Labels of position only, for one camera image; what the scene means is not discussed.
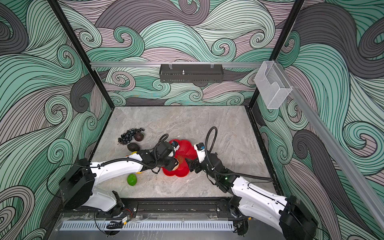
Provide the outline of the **red flower-shaped fruit bowl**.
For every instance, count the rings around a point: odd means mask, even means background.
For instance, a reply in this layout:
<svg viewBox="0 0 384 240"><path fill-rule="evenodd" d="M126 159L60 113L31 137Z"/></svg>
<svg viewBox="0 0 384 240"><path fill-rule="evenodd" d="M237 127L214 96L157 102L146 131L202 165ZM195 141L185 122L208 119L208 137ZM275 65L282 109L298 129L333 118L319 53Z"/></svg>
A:
<svg viewBox="0 0 384 240"><path fill-rule="evenodd" d="M190 169L187 164L187 160L195 160L198 156L196 150L194 149L191 142L188 140L170 140L171 144L173 141L176 141L179 144L179 149L176 151L176 158L179 161L179 167L174 171L168 171L165 168L162 168L163 173L168 177L186 177L190 173Z"/></svg>

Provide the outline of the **beige garlic bulb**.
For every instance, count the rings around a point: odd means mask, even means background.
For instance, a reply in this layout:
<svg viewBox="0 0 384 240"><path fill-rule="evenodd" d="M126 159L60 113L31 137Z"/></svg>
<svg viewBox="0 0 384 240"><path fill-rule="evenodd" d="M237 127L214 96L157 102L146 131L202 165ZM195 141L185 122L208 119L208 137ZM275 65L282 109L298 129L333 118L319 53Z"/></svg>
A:
<svg viewBox="0 0 384 240"><path fill-rule="evenodd" d="M178 169L185 162L185 158L183 156L177 156L176 159L178 161L176 169Z"/></svg>

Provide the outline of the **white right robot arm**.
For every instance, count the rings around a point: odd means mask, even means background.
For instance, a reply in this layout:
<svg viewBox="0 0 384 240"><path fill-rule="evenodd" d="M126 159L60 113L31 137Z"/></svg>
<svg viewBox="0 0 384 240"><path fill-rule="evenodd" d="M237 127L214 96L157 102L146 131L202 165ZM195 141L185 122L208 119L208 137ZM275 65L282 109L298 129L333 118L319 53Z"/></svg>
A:
<svg viewBox="0 0 384 240"><path fill-rule="evenodd" d="M191 172L204 172L222 192L235 198L235 208L253 219L280 231L287 240L313 240L318 221L295 196L284 197L247 181L224 167L217 154L199 151L194 160L186 160Z"/></svg>

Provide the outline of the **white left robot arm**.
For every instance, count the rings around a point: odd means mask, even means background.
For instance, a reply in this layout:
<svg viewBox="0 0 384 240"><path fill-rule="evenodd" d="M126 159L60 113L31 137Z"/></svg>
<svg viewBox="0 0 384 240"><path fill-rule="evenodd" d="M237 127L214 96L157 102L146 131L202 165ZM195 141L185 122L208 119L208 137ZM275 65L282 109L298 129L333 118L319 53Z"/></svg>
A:
<svg viewBox="0 0 384 240"><path fill-rule="evenodd" d="M79 160L59 181L60 194L66 210L91 207L107 218L119 217L125 206L116 191L105 191L99 184L122 176L154 168L175 170L179 166L176 141L159 142L153 150L140 150L130 156L105 162Z"/></svg>

